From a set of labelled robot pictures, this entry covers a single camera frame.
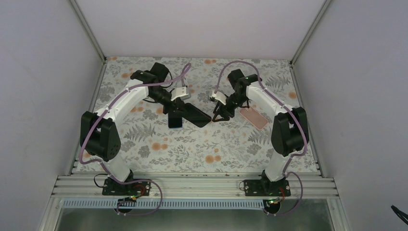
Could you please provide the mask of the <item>black phone-shaped object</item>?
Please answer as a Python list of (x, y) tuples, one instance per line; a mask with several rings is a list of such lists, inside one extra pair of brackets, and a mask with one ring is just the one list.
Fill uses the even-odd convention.
[(208, 114), (201, 111), (191, 103), (184, 104), (184, 106), (182, 107), (182, 112), (182, 117), (184, 119), (199, 128), (203, 128), (211, 122), (211, 117)]

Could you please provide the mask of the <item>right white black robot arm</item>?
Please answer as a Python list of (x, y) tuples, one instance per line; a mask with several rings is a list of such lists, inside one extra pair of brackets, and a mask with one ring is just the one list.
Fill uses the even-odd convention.
[(234, 93), (227, 96), (214, 90), (210, 100), (216, 102), (213, 122), (228, 121), (235, 110), (247, 101), (253, 101), (274, 117), (271, 144), (276, 151), (269, 165), (262, 171), (259, 186), (263, 194), (274, 195), (287, 177), (286, 170), (295, 156), (307, 150), (309, 134), (306, 111), (290, 107), (269, 91), (258, 74), (245, 76), (240, 69), (232, 71), (228, 80)]

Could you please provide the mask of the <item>black smartphone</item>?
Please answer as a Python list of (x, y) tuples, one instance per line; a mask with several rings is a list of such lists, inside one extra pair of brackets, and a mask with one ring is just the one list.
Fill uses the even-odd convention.
[(169, 129), (182, 128), (183, 118), (180, 115), (180, 113), (169, 112), (167, 115), (168, 115), (168, 128)]

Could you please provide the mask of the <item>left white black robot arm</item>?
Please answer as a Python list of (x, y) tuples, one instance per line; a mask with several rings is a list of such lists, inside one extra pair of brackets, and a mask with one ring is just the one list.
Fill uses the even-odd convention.
[(115, 181), (115, 189), (120, 194), (131, 193), (134, 188), (133, 173), (118, 154), (121, 140), (117, 128), (127, 114), (147, 97), (161, 104), (165, 114), (180, 109), (182, 100), (173, 97), (164, 85), (183, 81), (190, 68), (191, 64), (186, 64), (181, 74), (171, 80), (166, 80), (169, 69), (160, 63), (154, 63), (147, 71), (137, 70), (106, 106), (97, 112), (86, 111), (80, 122), (80, 163), (101, 164), (108, 177)]

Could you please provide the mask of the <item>pink phone case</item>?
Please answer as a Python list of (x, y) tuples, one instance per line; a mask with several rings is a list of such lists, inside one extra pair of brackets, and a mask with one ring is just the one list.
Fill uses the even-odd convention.
[(262, 130), (268, 124), (268, 120), (252, 107), (241, 108), (239, 113), (257, 130)]

